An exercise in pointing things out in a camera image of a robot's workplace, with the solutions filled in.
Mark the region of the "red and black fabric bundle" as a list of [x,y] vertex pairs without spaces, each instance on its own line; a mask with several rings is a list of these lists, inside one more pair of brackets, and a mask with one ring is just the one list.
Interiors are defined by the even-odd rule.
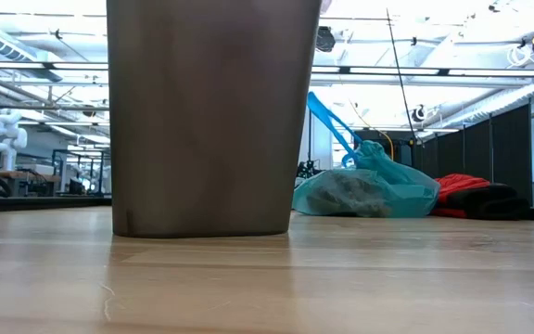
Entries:
[[431,215],[476,220],[518,220],[530,209],[511,186],[452,173],[437,178],[439,199]]

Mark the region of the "white ventilation duct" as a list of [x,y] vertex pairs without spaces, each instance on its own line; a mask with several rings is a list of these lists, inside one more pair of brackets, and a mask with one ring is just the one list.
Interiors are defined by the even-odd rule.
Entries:
[[516,89],[507,89],[457,111],[455,114],[431,124],[431,127],[455,128],[464,123],[475,124],[486,120],[490,114],[500,115],[511,109],[527,105],[533,99],[534,83]]

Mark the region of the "teal plastic trash bag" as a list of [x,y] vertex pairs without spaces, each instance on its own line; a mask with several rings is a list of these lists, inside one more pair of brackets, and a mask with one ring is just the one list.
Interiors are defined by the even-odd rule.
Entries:
[[307,107],[346,150],[340,168],[320,172],[299,184],[292,209],[316,216],[422,218],[431,213],[440,184],[426,174],[395,162],[382,145],[349,131],[350,147],[335,125],[347,125],[310,92]]

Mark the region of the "grey plastic trash bin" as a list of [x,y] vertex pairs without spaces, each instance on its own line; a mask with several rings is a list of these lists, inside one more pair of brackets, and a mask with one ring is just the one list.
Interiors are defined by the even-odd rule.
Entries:
[[322,0],[107,0],[112,229],[285,233]]

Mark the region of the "black wall screen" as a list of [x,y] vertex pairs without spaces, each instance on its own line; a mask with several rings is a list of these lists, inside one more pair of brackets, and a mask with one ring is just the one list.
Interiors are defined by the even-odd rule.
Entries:
[[362,128],[355,132],[362,140],[369,140],[381,145],[385,153],[395,162],[413,166],[413,140],[408,132],[376,131]]

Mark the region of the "white building column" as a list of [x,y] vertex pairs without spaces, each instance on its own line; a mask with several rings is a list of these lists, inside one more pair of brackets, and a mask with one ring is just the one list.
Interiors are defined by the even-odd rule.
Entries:
[[[305,120],[303,123],[302,137],[300,142],[300,151],[298,162],[307,161],[308,151],[308,112],[305,111]],[[333,136],[330,130],[313,115],[313,142],[312,142],[312,160],[317,161],[316,166],[320,170],[329,170],[333,168]]]

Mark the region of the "cluttered background workbench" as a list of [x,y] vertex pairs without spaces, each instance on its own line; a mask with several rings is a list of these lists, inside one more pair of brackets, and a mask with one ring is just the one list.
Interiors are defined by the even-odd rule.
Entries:
[[1,171],[2,178],[11,190],[11,197],[54,197],[61,178],[43,175],[33,170]]

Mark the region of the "black partition curtain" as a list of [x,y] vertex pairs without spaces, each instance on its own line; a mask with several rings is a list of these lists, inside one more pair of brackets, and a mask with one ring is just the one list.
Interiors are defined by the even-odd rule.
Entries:
[[530,105],[512,109],[414,148],[414,167],[432,178],[463,173],[532,197]]

